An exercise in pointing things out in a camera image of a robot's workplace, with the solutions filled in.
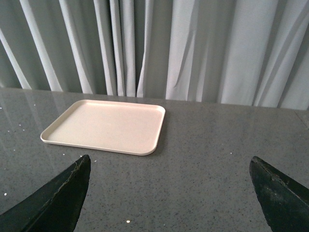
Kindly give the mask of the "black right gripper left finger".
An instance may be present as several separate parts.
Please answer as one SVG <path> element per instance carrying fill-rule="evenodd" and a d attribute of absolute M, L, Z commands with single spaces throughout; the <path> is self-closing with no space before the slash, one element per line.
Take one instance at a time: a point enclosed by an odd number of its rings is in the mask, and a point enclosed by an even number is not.
<path fill-rule="evenodd" d="M 91 159 L 83 155 L 0 216 L 2 232 L 72 232 L 86 198 Z"/>

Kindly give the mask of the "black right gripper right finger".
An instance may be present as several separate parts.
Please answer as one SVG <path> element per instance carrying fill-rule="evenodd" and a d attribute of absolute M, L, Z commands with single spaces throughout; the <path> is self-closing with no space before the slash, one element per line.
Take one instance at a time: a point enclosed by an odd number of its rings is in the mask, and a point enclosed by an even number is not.
<path fill-rule="evenodd" d="M 309 189 L 254 156 L 249 172 L 267 224 L 273 232 L 309 230 Z"/>

